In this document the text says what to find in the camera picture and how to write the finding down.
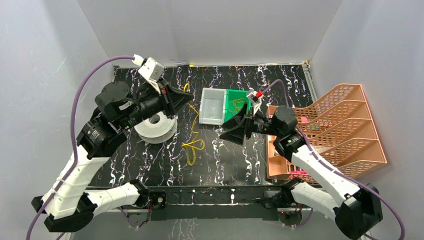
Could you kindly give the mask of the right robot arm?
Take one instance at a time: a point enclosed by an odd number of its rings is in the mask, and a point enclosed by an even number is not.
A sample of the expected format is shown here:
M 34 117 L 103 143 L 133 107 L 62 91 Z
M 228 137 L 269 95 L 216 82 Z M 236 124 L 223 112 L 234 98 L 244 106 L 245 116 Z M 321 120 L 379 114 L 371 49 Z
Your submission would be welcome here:
M 282 202 L 288 207 L 307 205 L 332 219 L 349 239 L 358 240 L 382 221 L 379 192 L 342 174 L 326 161 L 297 130 L 294 110 L 277 107 L 272 117 L 246 113 L 247 106 L 223 123 L 220 139 L 242 145 L 252 133 L 275 136 L 274 148 L 286 160 L 305 170 L 322 189 L 316 189 L 300 178 L 281 188 Z

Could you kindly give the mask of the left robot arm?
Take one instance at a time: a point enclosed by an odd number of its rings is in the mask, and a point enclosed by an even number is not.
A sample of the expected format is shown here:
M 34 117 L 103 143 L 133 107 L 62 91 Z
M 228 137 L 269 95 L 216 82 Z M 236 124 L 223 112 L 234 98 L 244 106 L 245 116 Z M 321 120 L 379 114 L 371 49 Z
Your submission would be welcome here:
M 44 225 L 51 233 L 74 233 L 109 210 L 135 206 L 165 207 L 163 191 L 151 191 L 141 181 L 130 180 L 107 190 L 88 191 L 87 186 L 103 164 L 127 141 L 126 131 L 164 113 L 172 119 L 193 100 L 191 92 L 158 81 L 159 90 L 145 83 L 137 97 L 123 81 L 113 81 L 95 97 L 91 119 L 76 137 L 76 153 L 60 173 L 50 193 L 33 198 L 36 211 L 46 214 Z

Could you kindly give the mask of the green plastic bin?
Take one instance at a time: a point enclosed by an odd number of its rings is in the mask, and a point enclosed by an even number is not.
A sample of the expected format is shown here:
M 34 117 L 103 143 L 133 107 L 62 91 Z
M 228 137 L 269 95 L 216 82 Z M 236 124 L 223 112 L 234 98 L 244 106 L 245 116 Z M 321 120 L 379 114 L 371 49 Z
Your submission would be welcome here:
M 250 110 L 252 103 L 247 98 L 247 90 L 227 89 L 225 100 L 224 122 L 237 114 L 248 103 L 247 111 Z

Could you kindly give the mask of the white plastic bin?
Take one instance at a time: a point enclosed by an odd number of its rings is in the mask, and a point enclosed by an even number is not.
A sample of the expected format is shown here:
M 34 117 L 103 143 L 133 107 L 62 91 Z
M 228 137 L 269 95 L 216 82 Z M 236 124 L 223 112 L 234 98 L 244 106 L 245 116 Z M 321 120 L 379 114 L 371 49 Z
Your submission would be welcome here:
M 199 123 L 221 126 L 225 119 L 226 97 L 226 89 L 204 87 L 200 100 Z

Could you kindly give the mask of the pink marker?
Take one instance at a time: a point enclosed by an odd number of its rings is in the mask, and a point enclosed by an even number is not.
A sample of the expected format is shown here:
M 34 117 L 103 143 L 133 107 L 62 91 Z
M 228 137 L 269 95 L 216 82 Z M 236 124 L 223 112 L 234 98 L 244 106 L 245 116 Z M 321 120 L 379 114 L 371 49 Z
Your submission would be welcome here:
M 295 171 L 290 171 L 290 174 L 295 174 L 295 175 L 308 175 L 308 173 L 304 170 L 295 170 Z

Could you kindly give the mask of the orange desk organizer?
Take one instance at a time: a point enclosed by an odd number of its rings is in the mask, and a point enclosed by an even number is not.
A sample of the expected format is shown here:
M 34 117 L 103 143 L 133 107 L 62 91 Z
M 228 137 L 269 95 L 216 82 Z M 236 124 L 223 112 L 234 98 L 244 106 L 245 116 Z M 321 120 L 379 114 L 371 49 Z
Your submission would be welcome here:
M 387 163 L 360 84 L 339 84 L 293 110 L 312 147 L 344 175 L 356 179 Z

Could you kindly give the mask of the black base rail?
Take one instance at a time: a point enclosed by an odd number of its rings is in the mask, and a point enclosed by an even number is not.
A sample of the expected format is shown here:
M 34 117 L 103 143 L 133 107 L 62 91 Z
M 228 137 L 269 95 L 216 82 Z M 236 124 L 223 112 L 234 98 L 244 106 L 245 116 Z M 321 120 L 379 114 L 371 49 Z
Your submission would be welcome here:
M 274 185 L 169 186 L 154 187 L 163 197 L 162 206 L 154 203 L 152 220 L 176 219 L 262 219 L 300 223 L 302 208 L 274 201 L 281 188 Z

